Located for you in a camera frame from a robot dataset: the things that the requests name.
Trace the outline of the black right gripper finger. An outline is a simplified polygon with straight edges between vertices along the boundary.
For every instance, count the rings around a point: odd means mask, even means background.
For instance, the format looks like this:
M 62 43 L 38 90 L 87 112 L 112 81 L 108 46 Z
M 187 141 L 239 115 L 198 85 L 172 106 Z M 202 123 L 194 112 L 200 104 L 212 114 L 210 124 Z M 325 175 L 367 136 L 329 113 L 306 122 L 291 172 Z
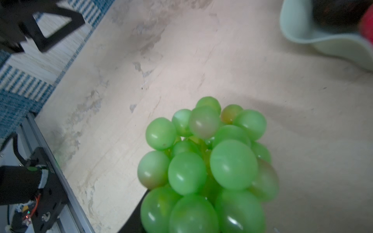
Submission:
M 138 203 L 138 205 L 132 212 L 131 216 L 128 218 L 128 220 L 125 222 L 122 228 L 118 231 L 118 233 L 146 233 L 141 223 L 140 210 L 141 210 L 141 205 L 149 192 L 150 190 L 147 190 L 145 192 L 140 202 Z

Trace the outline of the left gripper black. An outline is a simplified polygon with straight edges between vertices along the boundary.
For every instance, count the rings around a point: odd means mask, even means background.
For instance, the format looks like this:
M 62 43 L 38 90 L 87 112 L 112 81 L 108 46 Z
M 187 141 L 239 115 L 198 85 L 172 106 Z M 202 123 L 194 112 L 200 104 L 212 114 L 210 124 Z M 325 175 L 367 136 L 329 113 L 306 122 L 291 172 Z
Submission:
M 71 21 L 45 37 L 34 18 L 37 8 L 38 1 L 1 1 L 1 50 L 10 54 L 23 53 L 21 42 L 31 38 L 41 52 L 47 52 L 85 24 L 82 14 L 53 6 L 41 12 L 68 17 Z

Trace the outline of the green fake grape bunch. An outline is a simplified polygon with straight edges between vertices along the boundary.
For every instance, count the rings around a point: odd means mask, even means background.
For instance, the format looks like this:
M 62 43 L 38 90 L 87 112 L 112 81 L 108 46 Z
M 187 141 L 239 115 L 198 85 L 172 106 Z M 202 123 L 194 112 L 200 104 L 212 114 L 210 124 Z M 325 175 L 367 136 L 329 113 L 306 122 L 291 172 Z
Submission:
M 172 119 L 150 122 L 151 151 L 138 165 L 146 193 L 133 216 L 136 233 L 264 233 L 262 204 L 273 200 L 279 179 L 260 138 L 267 120 L 256 110 L 214 97 Z

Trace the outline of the dark fake avocado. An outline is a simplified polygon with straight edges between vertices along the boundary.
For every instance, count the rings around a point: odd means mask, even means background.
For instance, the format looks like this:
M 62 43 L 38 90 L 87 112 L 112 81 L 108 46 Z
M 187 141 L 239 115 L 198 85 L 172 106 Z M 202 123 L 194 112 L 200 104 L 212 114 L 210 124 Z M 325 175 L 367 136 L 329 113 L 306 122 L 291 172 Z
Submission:
M 313 0 L 312 17 L 322 27 L 354 27 L 372 4 L 366 0 Z

